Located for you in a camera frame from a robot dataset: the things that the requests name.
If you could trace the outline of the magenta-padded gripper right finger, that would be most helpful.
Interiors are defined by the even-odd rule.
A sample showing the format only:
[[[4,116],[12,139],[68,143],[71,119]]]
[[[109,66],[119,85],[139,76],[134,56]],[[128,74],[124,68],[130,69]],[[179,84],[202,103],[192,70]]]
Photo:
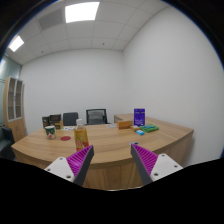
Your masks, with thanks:
[[[182,169],[182,166],[167,154],[157,155],[136,144],[131,145],[131,155],[144,185],[148,185]]]

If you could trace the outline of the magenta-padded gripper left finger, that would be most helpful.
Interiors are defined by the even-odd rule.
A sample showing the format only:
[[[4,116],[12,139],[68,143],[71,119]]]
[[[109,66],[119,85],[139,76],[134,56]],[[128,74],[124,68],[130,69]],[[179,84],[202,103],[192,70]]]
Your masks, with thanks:
[[[94,147],[90,145],[67,158],[58,157],[45,171],[82,186],[93,156]]]

